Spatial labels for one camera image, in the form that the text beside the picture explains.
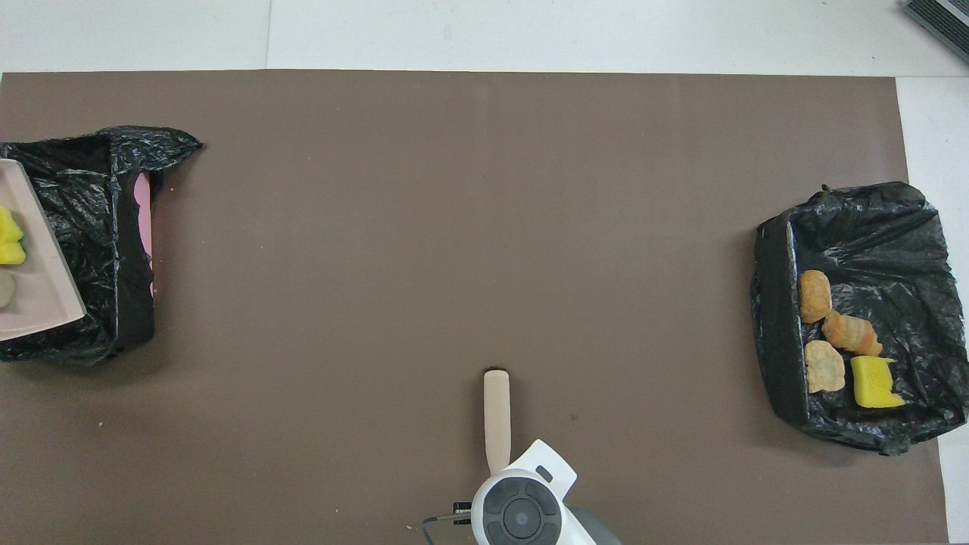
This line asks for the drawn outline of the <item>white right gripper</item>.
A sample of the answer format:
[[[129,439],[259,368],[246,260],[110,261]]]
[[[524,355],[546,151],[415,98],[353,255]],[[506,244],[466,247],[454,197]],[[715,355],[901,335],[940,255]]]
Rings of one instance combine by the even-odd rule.
[[[558,500],[564,500],[568,496],[578,479],[578,473],[570,463],[541,439],[533,441],[516,461],[509,464],[509,469],[522,470],[528,477],[538,480]],[[470,525],[472,510],[471,501],[451,503],[451,524]]]

